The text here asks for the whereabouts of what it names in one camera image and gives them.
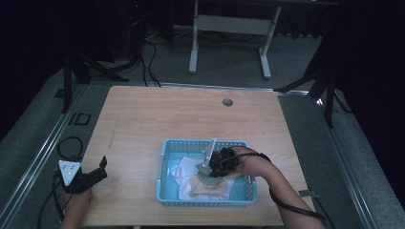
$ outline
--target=white towel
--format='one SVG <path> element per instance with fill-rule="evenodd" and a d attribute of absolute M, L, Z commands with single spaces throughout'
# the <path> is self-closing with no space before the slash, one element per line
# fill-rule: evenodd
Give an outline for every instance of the white towel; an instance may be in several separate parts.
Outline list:
<path fill-rule="evenodd" d="M 182 200 L 229 200 L 232 185 L 237 176 L 225 178 L 225 188 L 221 195 L 194 195 L 190 179 L 197 175 L 199 170 L 196 165 L 203 163 L 202 157 L 183 157 L 179 166 L 172 171 L 173 179 L 179 184 L 179 199 Z"/>

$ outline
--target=wooden table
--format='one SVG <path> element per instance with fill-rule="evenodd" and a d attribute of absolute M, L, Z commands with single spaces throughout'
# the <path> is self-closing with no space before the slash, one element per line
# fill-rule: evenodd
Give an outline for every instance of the wooden table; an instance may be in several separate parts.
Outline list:
<path fill-rule="evenodd" d="M 226 107 L 223 99 L 233 105 Z M 82 167 L 107 156 L 108 177 L 94 187 L 85 225 L 279 225 L 266 182 L 246 207 L 166 207 L 156 200 L 160 149 L 166 138 L 241 140 L 267 154 L 295 190 L 307 189 L 288 126 L 273 92 L 113 87 Z M 313 209 L 310 198 L 305 201 Z"/>

